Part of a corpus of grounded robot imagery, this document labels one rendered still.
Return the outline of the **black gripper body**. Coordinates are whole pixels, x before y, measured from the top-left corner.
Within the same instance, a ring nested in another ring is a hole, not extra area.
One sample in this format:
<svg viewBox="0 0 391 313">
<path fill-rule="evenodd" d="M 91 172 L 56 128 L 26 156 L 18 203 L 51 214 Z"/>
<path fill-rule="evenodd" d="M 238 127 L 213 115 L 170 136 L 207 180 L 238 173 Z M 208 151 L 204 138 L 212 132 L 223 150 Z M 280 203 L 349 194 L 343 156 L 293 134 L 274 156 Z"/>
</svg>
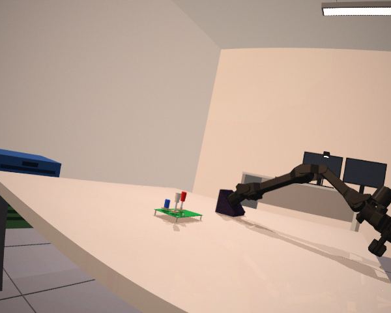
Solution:
<svg viewBox="0 0 391 313">
<path fill-rule="evenodd" d="M 378 257 L 381 257 L 386 251 L 386 246 L 384 245 L 386 239 L 384 239 L 384 236 L 388 231 L 391 231 L 391 218 L 386 220 L 381 229 L 381 238 L 379 240 L 374 239 L 368 247 L 368 250 Z"/>
</svg>

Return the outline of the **green circuit board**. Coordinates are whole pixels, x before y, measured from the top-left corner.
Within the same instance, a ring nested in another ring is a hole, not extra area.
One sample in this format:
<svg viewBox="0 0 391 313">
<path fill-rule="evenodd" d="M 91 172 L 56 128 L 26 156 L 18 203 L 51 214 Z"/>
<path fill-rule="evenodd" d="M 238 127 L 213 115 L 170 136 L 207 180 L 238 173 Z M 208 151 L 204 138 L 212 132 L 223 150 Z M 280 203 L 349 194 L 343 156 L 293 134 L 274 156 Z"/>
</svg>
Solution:
<svg viewBox="0 0 391 313">
<path fill-rule="evenodd" d="M 187 194 L 186 192 L 182 192 L 182 193 L 176 192 L 175 193 L 175 201 L 174 201 L 176 204 L 175 208 L 169 208 L 171 200 L 166 199 L 165 204 L 163 207 L 161 207 L 161 209 L 154 209 L 155 210 L 154 214 L 156 214 L 156 211 L 159 211 L 161 213 L 164 213 L 164 214 L 167 214 L 170 216 L 174 216 L 176 218 L 175 222 L 177 222 L 178 218 L 191 217 L 191 216 L 200 216 L 200 220 L 201 220 L 201 217 L 203 215 L 201 215 L 199 213 L 195 213 L 193 211 L 188 211 L 188 210 L 182 209 L 182 204 L 185 201 L 186 194 Z M 177 209 L 177 203 L 179 203 L 179 200 L 181 201 L 181 206 L 179 209 Z"/>
</svg>

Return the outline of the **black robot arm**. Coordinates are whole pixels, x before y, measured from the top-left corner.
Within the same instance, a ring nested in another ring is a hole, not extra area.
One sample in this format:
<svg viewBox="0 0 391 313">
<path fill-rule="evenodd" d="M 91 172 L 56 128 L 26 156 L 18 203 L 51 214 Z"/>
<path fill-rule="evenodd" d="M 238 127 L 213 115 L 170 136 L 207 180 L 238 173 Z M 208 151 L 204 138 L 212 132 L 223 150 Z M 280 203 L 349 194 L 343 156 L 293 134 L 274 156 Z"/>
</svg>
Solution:
<svg viewBox="0 0 391 313">
<path fill-rule="evenodd" d="M 375 231 L 382 234 L 382 226 L 391 216 L 387 215 L 387 207 L 391 203 L 391 189 L 379 185 L 377 190 L 371 194 L 361 194 L 357 190 L 347 186 L 328 166 L 315 164 L 300 164 L 291 173 L 265 181 L 263 183 L 238 183 L 236 191 L 226 194 L 232 207 L 238 207 L 238 203 L 247 200 L 261 200 L 262 195 L 287 185 L 298 183 L 310 183 L 320 179 L 326 179 L 349 204 L 349 207 L 356 214 L 356 220 L 361 224 L 364 220 L 371 224 Z M 377 206 L 377 207 L 376 207 Z M 373 216 L 372 216 L 373 215 Z"/>
</svg>

